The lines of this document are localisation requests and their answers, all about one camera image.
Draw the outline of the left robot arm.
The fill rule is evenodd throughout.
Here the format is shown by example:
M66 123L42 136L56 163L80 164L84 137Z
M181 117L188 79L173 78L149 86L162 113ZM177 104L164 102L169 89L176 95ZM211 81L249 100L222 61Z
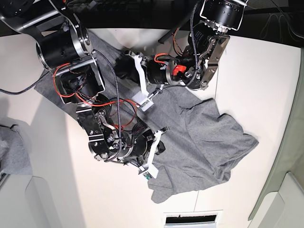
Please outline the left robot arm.
M117 76L138 85L143 76L144 81L166 89L205 90L230 40L228 32L239 30L246 6L246 0L197 1L190 13L188 44L182 52L145 56L127 50L117 59Z

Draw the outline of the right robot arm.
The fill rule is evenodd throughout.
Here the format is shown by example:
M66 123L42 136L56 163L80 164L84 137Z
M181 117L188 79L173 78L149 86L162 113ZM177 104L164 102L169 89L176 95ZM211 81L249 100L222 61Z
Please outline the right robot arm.
M87 29L64 0L3 0L0 19L20 34L31 36L43 67L53 75L55 92L65 104L77 106L76 117L86 131L97 160L131 164L143 171L164 151L164 129L153 132L136 119L130 130L110 116L124 101L119 93L109 99Z

